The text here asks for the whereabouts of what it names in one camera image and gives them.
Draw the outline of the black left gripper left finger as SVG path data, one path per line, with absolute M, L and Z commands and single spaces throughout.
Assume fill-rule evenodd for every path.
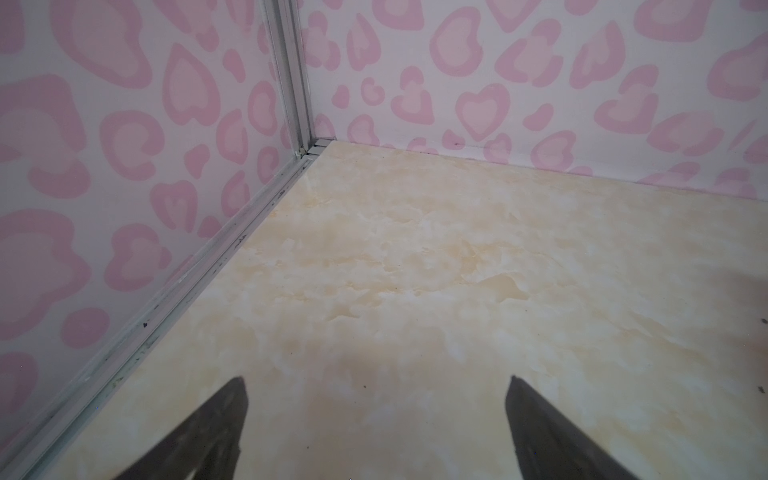
M 232 378 L 117 478 L 232 479 L 248 406 L 244 378 Z

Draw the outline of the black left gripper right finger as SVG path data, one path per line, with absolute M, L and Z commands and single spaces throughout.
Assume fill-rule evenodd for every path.
M 517 376 L 510 380 L 505 412 L 523 479 L 637 479 Z

